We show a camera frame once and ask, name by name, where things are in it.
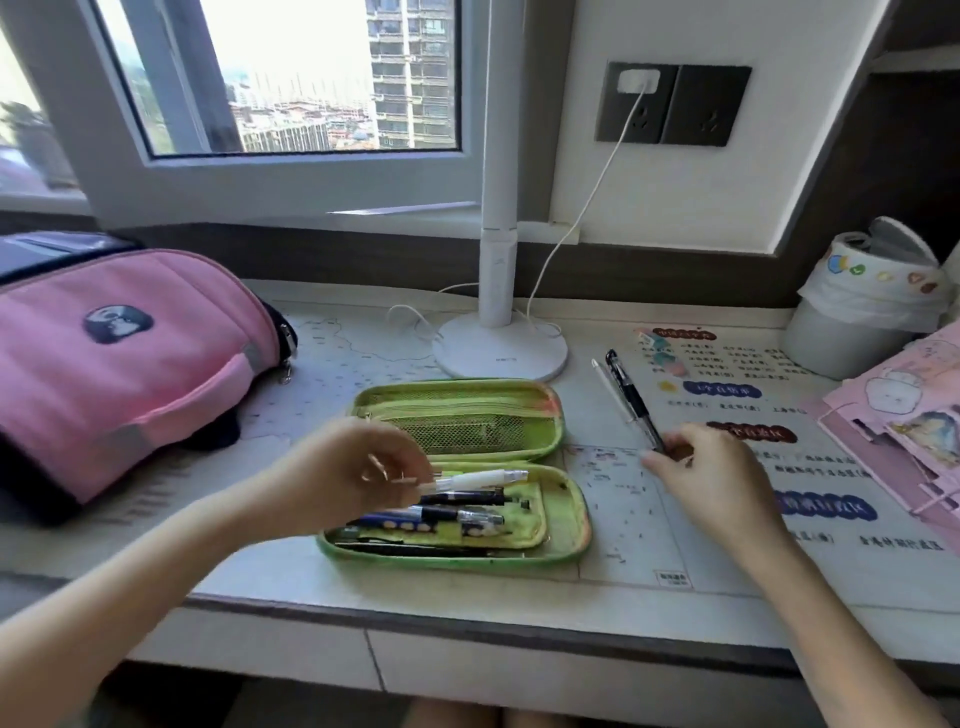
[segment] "shelf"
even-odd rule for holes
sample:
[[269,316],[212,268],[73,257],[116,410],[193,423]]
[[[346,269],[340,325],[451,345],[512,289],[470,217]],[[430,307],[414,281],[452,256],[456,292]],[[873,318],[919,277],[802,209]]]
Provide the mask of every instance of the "shelf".
[[878,74],[937,71],[960,71],[960,44],[883,53],[871,68],[871,73]]

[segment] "pencil case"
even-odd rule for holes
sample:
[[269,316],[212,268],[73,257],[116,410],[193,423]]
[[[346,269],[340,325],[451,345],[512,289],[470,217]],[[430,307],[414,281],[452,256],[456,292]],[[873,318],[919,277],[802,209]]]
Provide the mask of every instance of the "pencil case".
[[556,450],[564,437],[560,399],[526,379],[445,379],[364,390],[349,414],[389,422],[409,432],[443,475],[494,469],[525,470],[525,482],[504,488],[512,501],[495,509],[506,524],[491,535],[470,535],[457,522],[429,532],[361,527],[362,537],[385,543],[468,546],[490,556],[393,556],[350,550],[319,534],[330,556],[431,569],[529,569],[576,559],[589,546],[587,505],[577,484],[559,468],[534,461]]

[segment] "backpack zipper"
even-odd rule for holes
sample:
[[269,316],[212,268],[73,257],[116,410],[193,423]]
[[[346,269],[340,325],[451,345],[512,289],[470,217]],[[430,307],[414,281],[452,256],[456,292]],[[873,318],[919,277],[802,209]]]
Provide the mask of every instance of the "backpack zipper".
[[280,333],[283,334],[283,339],[287,342],[287,350],[290,352],[290,355],[280,362],[280,384],[289,384],[290,380],[294,378],[294,368],[290,364],[290,360],[297,358],[297,341],[294,339],[293,330],[286,321],[281,321],[279,328]]

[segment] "electrical outlet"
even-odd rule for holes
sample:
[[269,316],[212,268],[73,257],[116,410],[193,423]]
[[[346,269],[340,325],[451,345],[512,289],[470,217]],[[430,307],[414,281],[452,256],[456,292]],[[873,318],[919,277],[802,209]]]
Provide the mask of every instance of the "electrical outlet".
[[660,72],[660,84],[656,93],[645,93],[636,108],[634,118],[623,137],[624,144],[657,144],[663,134],[673,84],[677,80],[676,65],[658,65],[655,63],[624,63],[611,61],[607,64],[607,78],[604,81],[603,96],[600,99],[600,112],[597,114],[597,141],[616,141],[623,132],[627,114],[636,103],[635,93],[620,93],[616,82],[620,73],[630,68],[657,68]]
[[743,65],[681,66],[660,143],[726,147],[752,71]]

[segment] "white cable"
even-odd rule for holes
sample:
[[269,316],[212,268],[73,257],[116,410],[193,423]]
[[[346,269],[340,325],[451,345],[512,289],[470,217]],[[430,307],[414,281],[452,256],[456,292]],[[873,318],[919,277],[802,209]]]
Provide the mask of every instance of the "white cable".
[[[445,291],[451,291],[451,290],[453,290],[454,288],[466,288],[466,287],[471,286],[471,285],[480,285],[480,283],[479,283],[479,282],[475,282],[475,283],[454,283],[453,285],[448,285],[446,288],[441,288],[439,291],[437,291],[437,293],[444,293]],[[392,306],[390,306],[390,308],[387,309],[387,323],[388,323],[388,324],[390,323],[390,314],[393,313],[393,311],[394,311],[395,308],[407,308],[407,309],[413,311],[415,314],[417,314],[417,319],[418,319],[418,320],[417,320],[417,322],[414,324],[414,333],[417,333],[417,327],[420,325],[420,322],[421,322],[421,321],[423,321],[423,322],[424,322],[425,324],[427,324],[431,329],[433,329],[433,336],[430,337],[430,339],[426,339],[426,341],[431,341],[431,340],[437,339],[437,338],[440,338],[440,339],[443,339],[443,338],[444,338],[444,335],[441,334],[440,331],[439,331],[436,327],[434,327],[433,324],[431,324],[429,321],[427,321],[427,320],[426,320],[426,317],[423,316],[422,313],[420,313],[419,311],[417,311],[413,306],[407,305],[406,303],[398,303],[397,305],[392,305]]]
[[398,303],[397,305],[392,305],[392,306],[390,306],[390,308],[387,309],[387,323],[388,323],[388,324],[390,323],[390,314],[392,314],[396,308],[406,308],[406,309],[408,309],[408,310],[413,311],[415,314],[417,314],[417,318],[420,319],[420,320],[417,321],[416,324],[414,324],[414,333],[417,333],[417,325],[420,323],[420,321],[423,321],[425,324],[427,324],[430,328],[433,329],[433,336],[431,337],[432,339],[435,339],[435,338],[438,338],[438,337],[441,338],[441,339],[444,338],[444,335],[441,334],[440,331],[439,331],[433,324],[431,324],[429,321],[427,321],[425,318],[423,318],[423,314],[422,314],[422,313],[420,313],[419,311],[417,311],[413,306],[407,305],[406,303]]
[[534,285],[534,291],[530,294],[530,298],[527,299],[527,321],[530,321],[530,305],[534,302],[534,298],[537,296],[537,291],[540,290],[540,282],[543,280],[543,274],[546,273],[547,266],[550,265],[550,261],[553,260],[553,256],[557,254],[560,246],[562,246],[570,234],[577,229],[577,226],[580,225],[580,221],[584,218],[584,215],[587,214],[587,208],[590,207],[590,203],[593,202],[594,195],[596,195],[597,190],[600,189],[600,182],[602,182],[603,178],[607,175],[607,170],[610,169],[610,164],[613,161],[613,158],[616,157],[616,153],[620,149],[620,145],[623,143],[623,138],[627,135],[627,130],[630,128],[630,121],[634,118],[637,107],[640,106],[640,99],[643,98],[643,93],[643,91],[640,91],[636,97],[636,101],[634,101],[634,107],[630,109],[630,113],[627,114],[627,121],[623,125],[623,131],[620,132],[620,138],[616,140],[616,145],[613,147],[613,151],[610,153],[610,158],[607,159],[607,163],[603,165],[603,170],[600,172],[600,177],[597,179],[597,184],[593,186],[592,191],[587,197],[587,201],[584,203],[584,208],[580,210],[580,214],[577,215],[577,219],[574,220],[573,225],[570,226],[570,230],[568,230],[560,239],[560,242],[553,247],[553,250],[550,251],[550,255],[548,255],[546,260],[543,262],[543,267],[540,268],[540,275],[537,276],[537,284]]
[[476,283],[454,283],[453,285],[448,285],[446,288],[441,288],[437,293],[445,293],[446,291],[452,291],[454,288],[466,288],[469,285],[480,285],[479,282]]

